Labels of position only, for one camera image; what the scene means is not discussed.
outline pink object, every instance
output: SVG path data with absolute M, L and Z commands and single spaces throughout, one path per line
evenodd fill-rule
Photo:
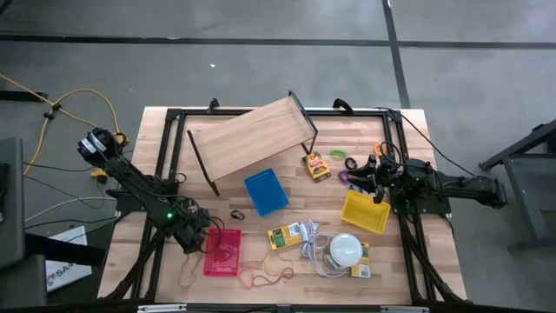
M 240 245 L 242 230 L 222 230 L 222 240 L 216 248 L 220 234 L 216 229 L 208 230 L 205 258 L 205 276 L 234 277 L 237 276 L 240 261 Z

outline yellow basket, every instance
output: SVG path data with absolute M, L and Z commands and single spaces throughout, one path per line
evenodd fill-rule
M 371 196 L 350 190 L 347 194 L 341 219 L 377 234 L 384 233 L 390 213 L 390 204 L 374 203 Z

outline gray concrete floor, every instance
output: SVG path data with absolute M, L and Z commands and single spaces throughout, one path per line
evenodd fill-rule
M 391 0 L 400 40 L 554 41 L 551 0 Z M 281 1 L 16 1 L 0 17 L 11 32 L 230 38 L 387 39 L 379 0 Z M 412 108 L 425 109 L 431 137 L 456 162 L 479 173 L 477 163 L 556 117 L 556 50 L 402 49 Z M 354 107 L 400 107 L 389 48 L 211 45 L 106 45 L 0 43 L 0 72 L 59 97 L 75 88 L 101 90 L 116 106 L 122 129 L 136 133 L 147 105 L 260 105 L 296 91 L 308 107 L 341 97 Z M 0 90 L 15 90 L 0 81 Z M 90 95 L 65 106 L 112 128 L 104 104 Z M 25 159 L 36 147 L 45 104 L 0 105 L 0 137 L 24 140 Z M 75 147 L 86 127 L 65 117 L 51 125 L 40 164 L 88 167 Z M 459 171 L 437 156 L 439 169 Z M 33 169 L 30 175 L 77 196 L 97 196 L 87 173 Z M 511 204 L 492 210 L 452 201 L 464 281 L 476 303 L 556 310 L 556 251 L 512 257 L 509 243 L 528 238 L 506 174 Z M 26 216 L 66 200 L 32 181 L 25 183 Z M 112 214 L 81 204 L 45 214 L 92 220 Z M 87 225 L 91 230 L 98 225 Z M 37 228 L 55 234 L 68 223 Z M 106 246 L 109 231 L 91 239 Z M 85 295 L 92 295 L 84 285 Z M 55 302 L 68 301 L 63 290 Z

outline blue container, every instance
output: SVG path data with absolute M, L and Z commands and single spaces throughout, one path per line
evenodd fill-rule
M 272 169 L 264 170 L 245 179 L 245 186 L 259 216 L 266 216 L 289 204 L 284 189 Z

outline white cable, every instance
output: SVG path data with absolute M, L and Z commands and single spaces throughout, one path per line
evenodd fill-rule
M 68 204 L 68 203 L 73 203 L 75 201 L 82 201 L 82 200 L 109 200 L 109 201 L 115 201 L 115 198 L 113 198 L 113 197 L 104 197 L 104 196 L 86 196 L 86 197 L 82 197 L 82 198 L 71 199 L 71 200 L 64 201 L 64 202 L 59 203 L 59 204 L 54 204 L 51 207 L 49 207 L 48 209 L 43 210 L 41 212 L 38 212 L 34 216 L 29 217 L 28 219 L 25 220 L 25 222 L 27 223 L 28 221 L 32 220 L 33 218 L 41 216 L 42 214 L 44 214 L 44 213 L 46 213 L 50 210 L 53 210 L 53 209 L 55 209 L 59 206 L 63 206 L 63 205 Z
M 311 220 L 303 221 L 300 224 L 303 224 L 307 228 L 307 232 L 308 232 L 307 240 L 301 246 L 300 252 L 303 256 L 309 258 L 309 260 L 311 261 L 311 264 L 313 264 L 314 270 L 316 270 L 317 274 L 319 274 L 320 276 L 329 277 L 329 278 L 336 278 L 336 277 L 343 276 L 346 273 L 346 271 L 348 271 L 350 268 L 344 269 L 339 274 L 330 275 L 330 270 L 328 270 L 326 272 L 324 270 L 322 270 L 321 266 L 319 265 L 319 262 L 316 259 L 316 251 L 317 250 L 323 250 L 328 245 L 328 242 L 329 242 L 328 238 L 330 237 L 330 235 L 327 234 L 327 233 L 324 233 L 324 232 L 317 233 L 317 230 L 319 229 L 319 224 L 318 223 L 313 223 L 313 221 L 311 221 Z M 316 243 L 319 236 L 325 236 L 327 238 L 327 242 L 324 243 L 321 246 Z

